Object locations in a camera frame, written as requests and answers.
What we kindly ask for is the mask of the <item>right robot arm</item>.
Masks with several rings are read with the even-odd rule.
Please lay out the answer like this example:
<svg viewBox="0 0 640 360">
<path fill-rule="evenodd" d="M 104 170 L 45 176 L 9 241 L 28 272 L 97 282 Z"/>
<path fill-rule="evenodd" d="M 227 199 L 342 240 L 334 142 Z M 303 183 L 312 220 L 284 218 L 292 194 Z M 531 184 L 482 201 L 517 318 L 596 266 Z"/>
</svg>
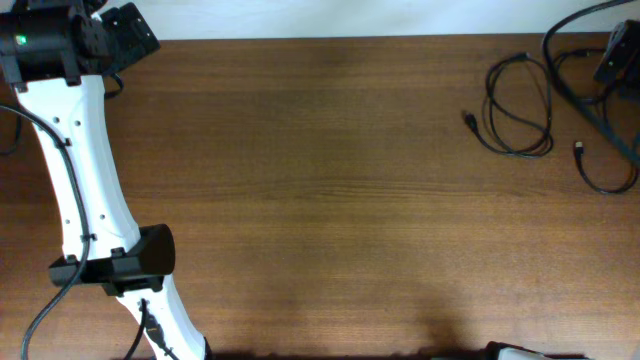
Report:
<svg viewBox="0 0 640 360">
<path fill-rule="evenodd" d="M 639 22 L 626 20 L 612 31 L 594 80 L 618 85 L 622 97 L 639 99 Z"/>
</svg>

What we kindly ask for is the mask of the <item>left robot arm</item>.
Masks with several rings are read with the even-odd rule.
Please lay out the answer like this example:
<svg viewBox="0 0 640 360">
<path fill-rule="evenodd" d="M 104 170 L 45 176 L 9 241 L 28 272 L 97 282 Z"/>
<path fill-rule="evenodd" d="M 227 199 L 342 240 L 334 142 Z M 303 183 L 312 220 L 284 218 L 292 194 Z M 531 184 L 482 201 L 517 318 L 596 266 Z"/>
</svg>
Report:
<svg viewBox="0 0 640 360">
<path fill-rule="evenodd" d="M 139 226 L 124 199 L 106 130 L 104 82 L 159 49 L 133 3 L 18 1 L 1 15 L 1 70 L 13 112 L 39 139 L 62 220 L 49 268 L 61 294 L 97 285 L 138 323 L 157 358 L 209 359 L 176 289 L 164 224 Z"/>
</svg>

